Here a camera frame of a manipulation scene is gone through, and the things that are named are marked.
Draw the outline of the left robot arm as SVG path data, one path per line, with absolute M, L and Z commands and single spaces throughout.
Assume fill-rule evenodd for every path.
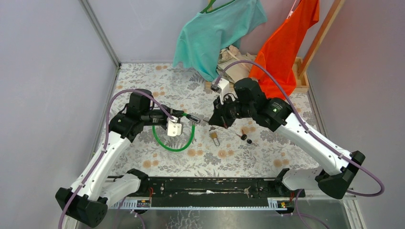
M 62 209 L 58 228 L 65 226 L 65 217 L 73 218 L 94 228 L 104 219 L 110 206 L 134 193 L 143 196 L 148 191 L 147 175 L 138 171 L 126 173 L 118 181 L 104 187 L 113 165 L 146 126 L 162 126 L 168 136 L 182 132 L 181 118 L 184 111 L 175 110 L 159 103 L 149 90 L 127 89 L 118 92 L 110 100 L 129 93 L 129 102 L 113 118 L 106 114 L 104 142 L 96 151 L 81 175 L 69 188 L 59 188 L 55 198 Z

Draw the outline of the green cable lock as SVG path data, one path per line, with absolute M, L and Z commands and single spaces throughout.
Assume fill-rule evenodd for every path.
M 170 151 L 170 152 L 181 152 L 181 151 L 186 150 L 193 143 L 194 137 L 195 137 L 195 132 L 196 132 L 196 125 L 201 123 L 201 119 L 192 114 L 188 114 L 185 112 L 183 113 L 183 116 L 181 118 L 183 118 L 183 117 L 185 117 L 192 123 L 192 125 L 190 127 L 190 132 L 188 134 L 189 138 L 183 145 L 178 145 L 178 144 L 175 144 L 174 142 L 171 145 L 166 145 L 164 142 L 162 142 L 162 140 L 158 136 L 158 134 L 156 132 L 156 127 L 155 126 L 152 127 L 153 137 L 154 137 L 155 141 L 158 143 L 158 145 L 160 145 L 163 149 Z M 180 138 L 180 143 L 182 143 L 181 135 L 175 136 L 175 137 L 171 137 L 171 136 L 168 136 L 168 137 L 170 138 L 170 140 L 173 140 L 173 141 Z

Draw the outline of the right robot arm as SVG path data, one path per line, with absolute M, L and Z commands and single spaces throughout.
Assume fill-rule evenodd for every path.
M 258 82 L 244 78 L 234 84 L 230 92 L 229 82 L 221 79 L 212 85 L 220 94 L 213 102 L 210 125 L 229 128 L 236 119 L 252 118 L 259 126 L 284 136 L 298 146 L 318 164 L 313 169 L 283 169 L 274 183 L 275 193 L 285 197 L 292 190 L 321 190 L 334 199 L 342 199 L 358 172 L 353 165 L 365 160 L 359 151 L 349 152 L 320 134 L 316 129 L 300 122 L 291 105 L 281 98 L 266 98 Z

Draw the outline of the black headed keys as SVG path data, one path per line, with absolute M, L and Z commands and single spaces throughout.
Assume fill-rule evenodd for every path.
M 252 141 L 250 138 L 248 138 L 248 136 L 247 136 L 245 130 L 244 130 L 244 129 L 241 129 L 240 132 L 241 132 L 240 134 L 236 133 L 236 135 L 237 135 L 242 141 L 246 141 L 249 145 L 252 145 L 252 144 L 253 144 L 253 141 Z

